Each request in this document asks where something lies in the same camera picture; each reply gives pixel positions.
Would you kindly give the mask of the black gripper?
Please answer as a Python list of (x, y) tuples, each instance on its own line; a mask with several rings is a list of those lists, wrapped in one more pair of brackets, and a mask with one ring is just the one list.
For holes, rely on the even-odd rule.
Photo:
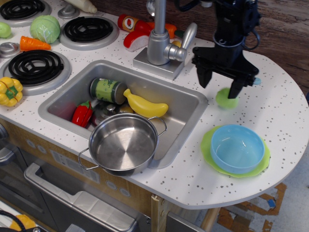
[(192, 63), (197, 68), (199, 84), (205, 88), (212, 78), (212, 73), (234, 78), (228, 94), (235, 99), (243, 87), (253, 85), (253, 77), (259, 70), (243, 55), (244, 42), (236, 45), (215, 43), (214, 47), (194, 47)]

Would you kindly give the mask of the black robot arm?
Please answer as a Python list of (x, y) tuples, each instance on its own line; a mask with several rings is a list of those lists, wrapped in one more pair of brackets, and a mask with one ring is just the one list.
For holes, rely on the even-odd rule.
[(228, 94), (235, 99), (243, 87), (252, 86), (259, 73), (243, 55), (246, 38), (253, 33), (260, 41), (255, 27), (260, 24), (256, 0), (215, 0), (217, 27), (213, 36), (214, 47), (194, 47), (192, 63), (197, 68), (199, 83), (206, 87), (213, 73), (233, 79)]

